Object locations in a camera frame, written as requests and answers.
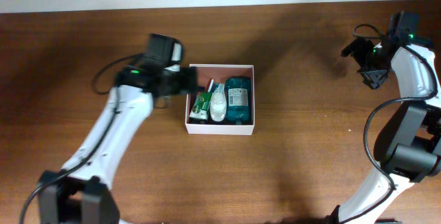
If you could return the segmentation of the pink box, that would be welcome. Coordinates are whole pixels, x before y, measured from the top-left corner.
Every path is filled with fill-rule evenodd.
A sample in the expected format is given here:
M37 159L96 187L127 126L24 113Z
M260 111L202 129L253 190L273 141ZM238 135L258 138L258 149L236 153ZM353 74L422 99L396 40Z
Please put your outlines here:
M254 66L227 64L190 64L198 70L198 86L208 86L209 80L224 83L232 76L245 76L251 79L251 120L247 125L228 124L195 124L189 119L190 110L194 104L195 94L188 94L185 106L185 127L189 134L222 134L222 135L252 135L255 126L255 97L254 97Z

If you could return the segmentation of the blue white toothbrush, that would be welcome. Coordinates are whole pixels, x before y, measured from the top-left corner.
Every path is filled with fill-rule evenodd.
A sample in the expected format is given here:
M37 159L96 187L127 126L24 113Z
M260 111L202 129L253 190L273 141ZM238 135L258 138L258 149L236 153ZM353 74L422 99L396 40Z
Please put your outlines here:
M212 91L213 85L214 85L214 79L210 79L209 85L208 85L208 88L207 88L208 92Z

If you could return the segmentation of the green Dettol soap bar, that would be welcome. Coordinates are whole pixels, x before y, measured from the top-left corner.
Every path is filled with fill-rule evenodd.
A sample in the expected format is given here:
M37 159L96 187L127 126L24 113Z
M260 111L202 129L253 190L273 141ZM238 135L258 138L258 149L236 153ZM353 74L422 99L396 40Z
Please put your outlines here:
M207 121L209 118L209 107L212 98L211 92L199 92L189 113L191 119Z

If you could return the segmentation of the teal Listerine mouthwash bottle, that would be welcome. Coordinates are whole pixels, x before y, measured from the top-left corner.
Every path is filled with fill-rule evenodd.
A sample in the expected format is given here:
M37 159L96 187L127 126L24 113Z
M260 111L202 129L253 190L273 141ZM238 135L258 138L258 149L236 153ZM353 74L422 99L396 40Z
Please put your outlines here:
M228 122L236 125L251 123L251 78L245 76L230 77L225 82L227 93Z

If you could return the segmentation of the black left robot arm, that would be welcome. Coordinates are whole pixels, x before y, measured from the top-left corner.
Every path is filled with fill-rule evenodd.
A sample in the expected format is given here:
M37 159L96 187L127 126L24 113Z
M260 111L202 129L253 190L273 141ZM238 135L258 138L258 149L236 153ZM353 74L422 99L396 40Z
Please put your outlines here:
M125 151L157 98L195 93L195 67L162 70L126 67L100 117L80 148L60 172L45 171L39 179L41 223L122 223L111 189Z

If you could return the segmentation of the clear foam soap pump bottle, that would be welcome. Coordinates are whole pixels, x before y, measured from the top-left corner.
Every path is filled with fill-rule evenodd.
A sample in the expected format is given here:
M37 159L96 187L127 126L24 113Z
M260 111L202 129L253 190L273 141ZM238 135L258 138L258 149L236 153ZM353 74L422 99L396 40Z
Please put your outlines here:
M212 94L210 101L210 116L211 120L215 122L222 122L227 112L227 99L225 96L225 85L219 83L218 87Z

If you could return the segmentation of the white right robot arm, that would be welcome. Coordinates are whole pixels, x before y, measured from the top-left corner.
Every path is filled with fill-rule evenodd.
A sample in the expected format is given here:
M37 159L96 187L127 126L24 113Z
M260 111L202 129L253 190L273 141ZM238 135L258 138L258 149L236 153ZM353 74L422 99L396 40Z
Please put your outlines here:
M401 193L440 173L440 80L433 42L416 35L418 22L416 13L393 14L385 33L353 32L355 39L341 52L355 59L372 90L393 72L400 97L368 116L362 138L373 168L327 223L381 223L380 215Z

